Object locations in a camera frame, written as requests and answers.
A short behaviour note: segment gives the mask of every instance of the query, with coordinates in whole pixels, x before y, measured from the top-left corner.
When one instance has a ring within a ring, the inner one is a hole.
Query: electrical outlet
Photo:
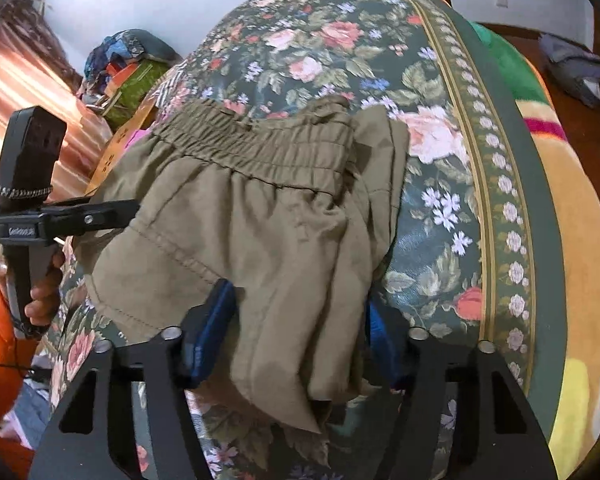
[[[496,0],[496,7],[509,7],[507,0]]]

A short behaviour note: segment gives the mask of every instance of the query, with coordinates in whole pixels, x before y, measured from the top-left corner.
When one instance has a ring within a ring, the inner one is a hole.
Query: decorative border
[[[422,18],[432,46],[442,54],[438,56],[440,72],[471,153],[482,234],[480,338],[499,346],[528,394],[535,346],[536,284],[520,174],[493,101],[453,21],[430,0],[408,1]],[[506,320],[506,330],[498,329],[497,318]]]

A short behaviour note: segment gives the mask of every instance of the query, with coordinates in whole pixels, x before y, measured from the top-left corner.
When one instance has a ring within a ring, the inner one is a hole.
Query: elastic waistband
[[[353,142],[348,101],[327,96],[292,118],[250,120],[210,99],[193,101],[152,131],[193,156],[275,186],[337,194]]]

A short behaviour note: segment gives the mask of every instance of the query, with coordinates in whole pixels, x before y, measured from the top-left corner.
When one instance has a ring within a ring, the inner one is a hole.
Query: yellow object
[[[567,359],[562,376],[562,392],[551,432],[549,449],[559,480],[565,480],[580,463],[580,449],[587,429],[589,375],[587,365]]]

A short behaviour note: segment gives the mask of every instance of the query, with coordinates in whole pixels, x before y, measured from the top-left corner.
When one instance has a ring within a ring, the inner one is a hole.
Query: metal screw
[[[478,343],[478,350],[483,354],[493,354],[496,351],[496,345],[494,345],[491,341],[483,339]]]
[[[166,339],[167,341],[171,339],[177,339],[182,335],[182,330],[179,326],[168,326],[162,332],[160,332],[162,339]]]
[[[419,326],[414,326],[413,328],[409,329],[409,337],[411,339],[415,339],[416,341],[424,341],[427,337],[429,337],[429,332]]]
[[[112,347],[113,343],[108,339],[101,339],[100,341],[96,341],[95,345],[93,345],[96,354],[104,354],[104,352],[111,350]]]

